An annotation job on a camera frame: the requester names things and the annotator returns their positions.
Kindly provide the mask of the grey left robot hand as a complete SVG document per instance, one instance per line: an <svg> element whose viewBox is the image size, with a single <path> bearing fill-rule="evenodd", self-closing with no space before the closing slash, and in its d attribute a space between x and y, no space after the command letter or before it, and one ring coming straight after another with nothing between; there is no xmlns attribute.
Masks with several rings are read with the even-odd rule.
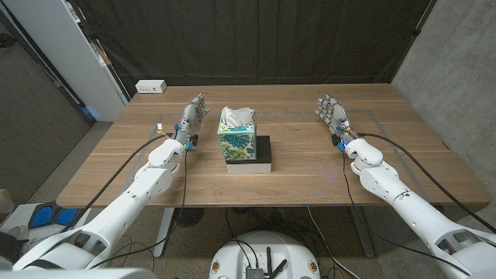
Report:
<svg viewBox="0 0 496 279"><path fill-rule="evenodd" d="M205 96L203 94L193 98L184 108L174 139L186 145L193 135L199 132L202 120L208 112L209 109L206 107Z"/></svg>

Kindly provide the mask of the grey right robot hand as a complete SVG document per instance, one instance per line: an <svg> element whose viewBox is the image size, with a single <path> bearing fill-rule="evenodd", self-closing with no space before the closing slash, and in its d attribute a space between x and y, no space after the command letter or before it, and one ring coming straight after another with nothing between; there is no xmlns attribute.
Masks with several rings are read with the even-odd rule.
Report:
<svg viewBox="0 0 496 279"><path fill-rule="evenodd" d="M315 113L328 126L334 140L349 143L358 138L350 125L346 110L334 97L325 94L324 98L318 99L317 104Z"/></svg>

